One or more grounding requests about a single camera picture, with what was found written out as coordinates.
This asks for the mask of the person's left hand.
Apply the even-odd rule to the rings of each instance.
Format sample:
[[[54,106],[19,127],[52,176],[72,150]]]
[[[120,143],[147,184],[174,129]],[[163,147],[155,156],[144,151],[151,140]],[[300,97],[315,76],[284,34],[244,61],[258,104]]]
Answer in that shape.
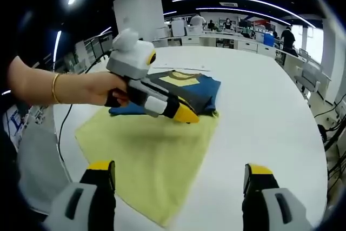
[[[127,84],[121,77],[110,72],[95,72],[86,76],[89,104],[106,105],[109,93],[121,107],[129,104]]]

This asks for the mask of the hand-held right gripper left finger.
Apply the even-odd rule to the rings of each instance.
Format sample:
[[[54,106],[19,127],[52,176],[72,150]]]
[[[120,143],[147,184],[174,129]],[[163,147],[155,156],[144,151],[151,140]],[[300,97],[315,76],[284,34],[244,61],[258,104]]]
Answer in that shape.
[[[90,164],[79,182],[70,183],[53,200],[46,230],[114,230],[115,163]]]

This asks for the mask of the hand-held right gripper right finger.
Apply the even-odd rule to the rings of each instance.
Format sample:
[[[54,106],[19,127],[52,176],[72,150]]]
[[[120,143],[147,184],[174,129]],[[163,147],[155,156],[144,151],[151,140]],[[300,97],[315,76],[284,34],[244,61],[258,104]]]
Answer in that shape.
[[[287,188],[278,185],[272,171],[245,165],[243,230],[310,230],[306,208]]]

